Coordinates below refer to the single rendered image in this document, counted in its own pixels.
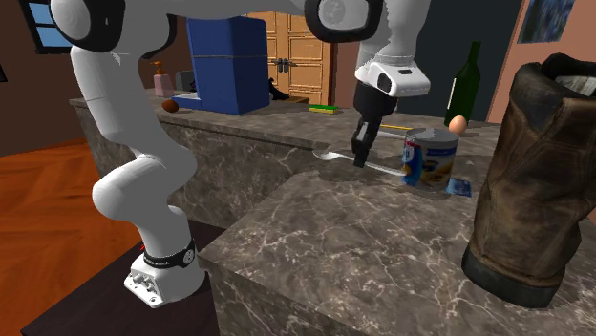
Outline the silver spoon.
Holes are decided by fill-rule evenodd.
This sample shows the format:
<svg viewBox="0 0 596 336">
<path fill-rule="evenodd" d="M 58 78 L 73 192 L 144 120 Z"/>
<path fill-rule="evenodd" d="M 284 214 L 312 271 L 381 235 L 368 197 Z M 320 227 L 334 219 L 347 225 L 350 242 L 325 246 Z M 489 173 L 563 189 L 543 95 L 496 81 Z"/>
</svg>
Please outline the silver spoon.
<svg viewBox="0 0 596 336">
<path fill-rule="evenodd" d="M 337 158 L 344 158 L 344 159 L 347 159 L 348 161 L 351 161 L 352 163 L 355 163 L 354 157 L 350 157 L 350 156 L 343 155 L 343 154 L 336 153 L 336 152 L 314 150 L 312 153 L 317 158 L 322 159 L 322 160 L 334 160 Z M 389 167 L 374 164 L 374 163 L 365 162 L 364 166 L 368 167 L 368 168 L 372 168 L 372 169 L 380 171 L 380 172 L 394 175 L 394 176 L 404 177 L 406 175 L 406 173 L 401 170 L 396 170 L 393 168 L 389 168 Z"/>
</svg>

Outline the blue and cream tin can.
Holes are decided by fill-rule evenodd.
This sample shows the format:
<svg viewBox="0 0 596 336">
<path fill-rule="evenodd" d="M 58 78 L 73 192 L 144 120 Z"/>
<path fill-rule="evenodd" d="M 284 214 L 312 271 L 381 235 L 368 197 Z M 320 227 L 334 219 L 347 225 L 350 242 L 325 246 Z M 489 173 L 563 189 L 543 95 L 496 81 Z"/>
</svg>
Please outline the blue and cream tin can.
<svg viewBox="0 0 596 336">
<path fill-rule="evenodd" d="M 445 189 L 452 174 L 459 136 L 445 129 L 414 128 L 406 133 L 402 181 L 410 186 Z"/>
</svg>

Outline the wooden door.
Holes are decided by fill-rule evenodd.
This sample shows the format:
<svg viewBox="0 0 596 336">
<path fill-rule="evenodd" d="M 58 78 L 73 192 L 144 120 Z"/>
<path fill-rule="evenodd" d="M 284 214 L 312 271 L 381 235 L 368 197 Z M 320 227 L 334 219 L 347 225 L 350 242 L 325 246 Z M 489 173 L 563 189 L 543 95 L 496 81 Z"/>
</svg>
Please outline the wooden door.
<svg viewBox="0 0 596 336">
<path fill-rule="evenodd" d="M 275 11 L 249 13 L 266 23 L 268 73 L 273 85 L 310 104 L 330 102 L 332 44 L 317 39 L 303 16 Z"/>
</svg>

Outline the pale brown egg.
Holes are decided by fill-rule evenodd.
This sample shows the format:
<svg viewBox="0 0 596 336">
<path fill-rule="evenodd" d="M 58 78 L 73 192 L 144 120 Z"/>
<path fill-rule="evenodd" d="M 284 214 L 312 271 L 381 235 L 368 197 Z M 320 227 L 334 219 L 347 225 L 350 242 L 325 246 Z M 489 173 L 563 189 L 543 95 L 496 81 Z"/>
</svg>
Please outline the pale brown egg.
<svg viewBox="0 0 596 336">
<path fill-rule="evenodd" d="M 465 133 L 468 123 L 463 115 L 457 115 L 449 122 L 448 129 L 450 132 L 461 136 Z"/>
</svg>

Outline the dark green glass bottle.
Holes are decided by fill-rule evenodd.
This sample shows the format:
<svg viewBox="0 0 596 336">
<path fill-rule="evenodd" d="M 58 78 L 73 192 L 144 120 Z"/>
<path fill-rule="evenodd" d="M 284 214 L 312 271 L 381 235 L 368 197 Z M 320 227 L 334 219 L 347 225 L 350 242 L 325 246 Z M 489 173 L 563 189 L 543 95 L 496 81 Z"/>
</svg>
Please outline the dark green glass bottle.
<svg viewBox="0 0 596 336">
<path fill-rule="evenodd" d="M 480 46 L 480 41 L 474 41 L 471 44 L 465 64 L 454 77 L 444 117 L 445 126 L 448 126 L 456 116 L 463 116 L 466 121 L 470 120 L 480 83 L 478 67 Z"/>
</svg>

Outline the black figure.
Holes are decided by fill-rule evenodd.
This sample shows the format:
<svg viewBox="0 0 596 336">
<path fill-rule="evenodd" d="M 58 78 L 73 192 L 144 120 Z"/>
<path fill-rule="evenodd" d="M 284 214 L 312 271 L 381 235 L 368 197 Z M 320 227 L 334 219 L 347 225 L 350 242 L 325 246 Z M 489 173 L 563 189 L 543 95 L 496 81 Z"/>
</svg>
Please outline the black figure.
<svg viewBox="0 0 596 336">
<path fill-rule="evenodd" d="M 272 77 L 268 80 L 268 89 L 269 89 L 269 93 L 270 93 L 270 98 L 272 100 L 287 100 L 287 99 L 289 99 L 290 95 L 278 90 L 275 87 L 275 85 L 273 84 L 273 81 L 274 81 L 274 79 Z"/>
</svg>

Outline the blue coffee machine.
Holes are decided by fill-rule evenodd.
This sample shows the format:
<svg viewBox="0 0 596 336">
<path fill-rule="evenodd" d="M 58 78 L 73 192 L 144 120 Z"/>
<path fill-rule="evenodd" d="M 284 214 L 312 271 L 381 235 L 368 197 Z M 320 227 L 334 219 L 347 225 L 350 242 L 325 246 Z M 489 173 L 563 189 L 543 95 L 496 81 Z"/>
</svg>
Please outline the blue coffee machine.
<svg viewBox="0 0 596 336">
<path fill-rule="evenodd" d="M 181 108 L 242 115 L 269 105 L 266 22 L 236 16 L 186 21 L 196 91 Z"/>
</svg>

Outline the brown leather boot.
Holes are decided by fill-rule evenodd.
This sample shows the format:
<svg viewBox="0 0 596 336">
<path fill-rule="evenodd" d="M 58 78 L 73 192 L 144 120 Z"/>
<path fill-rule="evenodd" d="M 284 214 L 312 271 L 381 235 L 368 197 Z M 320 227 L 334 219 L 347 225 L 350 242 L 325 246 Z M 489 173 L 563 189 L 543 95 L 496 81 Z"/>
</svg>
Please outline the brown leather boot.
<svg viewBox="0 0 596 336">
<path fill-rule="evenodd" d="M 508 303 L 549 305 L 596 208 L 596 62 L 554 53 L 514 76 L 462 256 Z"/>
</svg>

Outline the grey box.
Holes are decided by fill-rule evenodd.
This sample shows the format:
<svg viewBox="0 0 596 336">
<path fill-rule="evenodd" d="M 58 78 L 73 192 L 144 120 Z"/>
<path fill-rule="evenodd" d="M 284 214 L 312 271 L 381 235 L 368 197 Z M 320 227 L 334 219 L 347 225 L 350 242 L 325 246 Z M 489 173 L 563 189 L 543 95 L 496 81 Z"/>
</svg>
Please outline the grey box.
<svg viewBox="0 0 596 336">
<path fill-rule="evenodd" d="M 180 71 L 175 74 L 176 90 L 184 92 L 195 92 L 194 73 L 192 71 Z"/>
</svg>

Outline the pink soap dispenser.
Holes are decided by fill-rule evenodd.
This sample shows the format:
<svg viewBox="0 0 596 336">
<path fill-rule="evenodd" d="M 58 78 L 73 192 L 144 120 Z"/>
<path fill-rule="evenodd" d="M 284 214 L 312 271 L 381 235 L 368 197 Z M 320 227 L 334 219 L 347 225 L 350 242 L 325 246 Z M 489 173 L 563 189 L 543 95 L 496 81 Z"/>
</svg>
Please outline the pink soap dispenser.
<svg viewBox="0 0 596 336">
<path fill-rule="evenodd" d="M 162 68 L 160 61 L 153 62 L 153 65 L 157 67 L 153 76 L 156 96 L 167 98 L 173 96 L 175 90 L 170 75 Z"/>
</svg>

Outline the dark robot stand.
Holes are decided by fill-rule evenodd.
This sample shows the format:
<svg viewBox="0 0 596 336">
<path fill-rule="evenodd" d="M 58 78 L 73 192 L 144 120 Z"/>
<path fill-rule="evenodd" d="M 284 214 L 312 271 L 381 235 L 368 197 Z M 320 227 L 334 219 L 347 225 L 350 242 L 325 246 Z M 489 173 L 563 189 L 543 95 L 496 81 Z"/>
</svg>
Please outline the dark robot stand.
<svg viewBox="0 0 596 336">
<path fill-rule="evenodd" d="M 189 298 L 152 308 L 125 288 L 137 244 L 38 318 L 23 336 L 220 336 L 209 281 Z"/>
</svg>

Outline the blue wall picture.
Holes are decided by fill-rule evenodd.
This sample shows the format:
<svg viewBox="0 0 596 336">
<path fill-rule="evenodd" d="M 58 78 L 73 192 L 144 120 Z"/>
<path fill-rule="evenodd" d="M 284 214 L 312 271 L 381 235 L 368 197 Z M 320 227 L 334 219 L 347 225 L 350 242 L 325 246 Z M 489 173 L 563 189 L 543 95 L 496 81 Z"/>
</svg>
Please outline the blue wall picture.
<svg viewBox="0 0 596 336">
<path fill-rule="evenodd" d="M 518 44 L 558 42 L 575 0 L 529 0 Z"/>
</svg>

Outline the window with dark frame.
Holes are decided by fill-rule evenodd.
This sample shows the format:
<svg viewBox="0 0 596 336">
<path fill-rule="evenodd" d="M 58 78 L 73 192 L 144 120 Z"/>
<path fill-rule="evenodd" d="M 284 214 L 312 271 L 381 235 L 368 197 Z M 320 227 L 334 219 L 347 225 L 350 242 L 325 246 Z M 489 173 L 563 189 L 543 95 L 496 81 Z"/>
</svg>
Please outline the window with dark frame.
<svg viewBox="0 0 596 336">
<path fill-rule="evenodd" d="M 38 54 L 68 54 L 72 44 L 59 32 L 50 0 L 18 0 Z"/>
</svg>

